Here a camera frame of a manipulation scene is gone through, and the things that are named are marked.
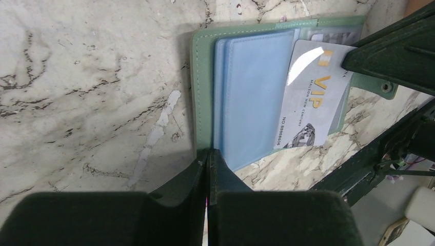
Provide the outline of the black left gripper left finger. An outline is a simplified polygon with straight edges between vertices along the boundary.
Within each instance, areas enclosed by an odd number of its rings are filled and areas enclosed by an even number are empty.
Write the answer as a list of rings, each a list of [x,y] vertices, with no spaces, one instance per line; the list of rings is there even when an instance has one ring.
[[[207,156],[151,193],[30,194],[1,227],[1,245],[201,245]]]

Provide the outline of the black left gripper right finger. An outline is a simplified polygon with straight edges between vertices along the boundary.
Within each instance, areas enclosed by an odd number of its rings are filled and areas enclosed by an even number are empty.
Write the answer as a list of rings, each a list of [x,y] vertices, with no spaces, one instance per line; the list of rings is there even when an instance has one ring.
[[[211,149],[209,245],[362,245],[350,207],[331,191],[254,191]]]

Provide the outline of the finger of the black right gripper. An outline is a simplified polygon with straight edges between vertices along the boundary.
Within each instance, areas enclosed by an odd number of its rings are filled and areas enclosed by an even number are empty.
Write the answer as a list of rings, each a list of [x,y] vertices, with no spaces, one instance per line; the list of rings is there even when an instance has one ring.
[[[355,43],[346,70],[434,95],[434,2]]]

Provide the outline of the silver diamond card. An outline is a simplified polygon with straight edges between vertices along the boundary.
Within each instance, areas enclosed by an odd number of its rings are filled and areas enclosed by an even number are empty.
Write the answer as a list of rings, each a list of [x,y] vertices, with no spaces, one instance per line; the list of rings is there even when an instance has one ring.
[[[351,46],[360,39],[358,32],[344,32],[344,33],[317,33],[313,34],[310,38],[314,42],[323,42],[330,44],[339,44]]]

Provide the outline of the silver VIP card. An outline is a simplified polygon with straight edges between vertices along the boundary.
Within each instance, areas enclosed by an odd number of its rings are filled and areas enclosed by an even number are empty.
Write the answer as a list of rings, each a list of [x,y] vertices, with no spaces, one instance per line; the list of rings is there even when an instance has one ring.
[[[341,67],[352,46],[296,41],[274,148],[320,146],[353,75]]]

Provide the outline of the green card holder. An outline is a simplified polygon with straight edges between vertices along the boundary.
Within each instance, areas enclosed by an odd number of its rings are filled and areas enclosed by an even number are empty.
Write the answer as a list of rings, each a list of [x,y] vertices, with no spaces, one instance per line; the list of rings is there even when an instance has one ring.
[[[282,150],[274,143],[296,41],[317,33],[361,36],[363,23],[362,16],[329,17],[197,31],[190,58],[196,149],[218,149],[232,171]],[[351,87],[385,99],[397,90],[353,72],[328,136],[343,127]]]

